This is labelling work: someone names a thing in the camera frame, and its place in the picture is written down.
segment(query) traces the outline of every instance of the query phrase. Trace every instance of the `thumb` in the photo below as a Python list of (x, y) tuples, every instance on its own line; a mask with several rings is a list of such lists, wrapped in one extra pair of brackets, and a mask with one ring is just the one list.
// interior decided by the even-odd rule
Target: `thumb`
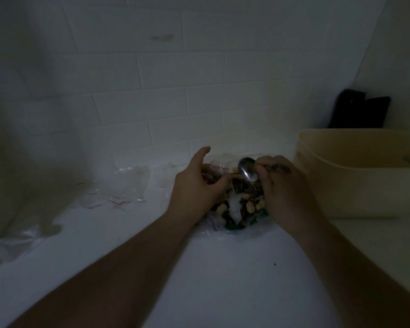
[(260, 164), (255, 165), (255, 170), (257, 171), (258, 177), (261, 179), (264, 194), (267, 196), (272, 195), (272, 180), (270, 179), (269, 172)]
[(216, 195), (221, 195), (226, 190), (228, 190), (231, 185), (231, 181), (232, 175), (230, 173), (226, 173), (222, 177), (220, 177), (220, 179), (216, 183), (211, 185), (211, 188)]

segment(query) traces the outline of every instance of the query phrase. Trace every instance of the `black object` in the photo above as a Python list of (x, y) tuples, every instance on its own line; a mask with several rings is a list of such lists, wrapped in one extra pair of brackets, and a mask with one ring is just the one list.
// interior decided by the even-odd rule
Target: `black object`
[(392, 99), (365, 97), (366, 93), (350, 89), (340, 93), (328, 128), (382, 128)]

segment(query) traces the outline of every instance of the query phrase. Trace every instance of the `person's right arm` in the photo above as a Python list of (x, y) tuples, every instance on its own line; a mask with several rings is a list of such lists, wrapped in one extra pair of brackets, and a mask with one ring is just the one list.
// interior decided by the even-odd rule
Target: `person's right arm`
[[(284, 164), (291, 173), (268, 172)], [(345, 327), (410, 327), (410, 293), (323, 216), (303, 174), (282, 156), (256, 161), (267, 209), (305, 251)]]

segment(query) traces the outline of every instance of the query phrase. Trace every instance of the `hand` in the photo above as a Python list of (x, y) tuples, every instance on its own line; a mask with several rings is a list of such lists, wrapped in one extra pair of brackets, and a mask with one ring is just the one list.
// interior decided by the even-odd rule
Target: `hand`
[[(291, 172), (280, 168), (267, 171), (264, 167), (273, 164), (285, 165)], [(255, 169), (263, 184), (269, 214), (289, 234), (327, 222), (304, 174), (289, 160), (262, 156), (255, 162)]]
[(213, 185), (208, 185), (203, 180), (201, 171), (204, 171), (206, 165), (202, 163), (210, 150), (209, 146), (198, 150), (186, 169), (176, 175), (167, 210), (171, 214), (192, 219), (196, 223), (230, 187), (231, 174), (225, 174)]

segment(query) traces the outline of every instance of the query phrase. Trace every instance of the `person's left hand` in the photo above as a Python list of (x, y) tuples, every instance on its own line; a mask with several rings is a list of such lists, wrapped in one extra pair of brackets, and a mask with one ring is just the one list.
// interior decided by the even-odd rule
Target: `person's left hand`
[(196, 223), (205, 215), (217, 199), (231, 185), (231, 174), (225, 174), (220, 180), (208, 185), (202, 178), (201, 171), (204, 156), (211, 150), (209, 146), (197, 151), (184, 171), (176, 175), (169, 208), (172, 215), (182, 219), (191, 219)]

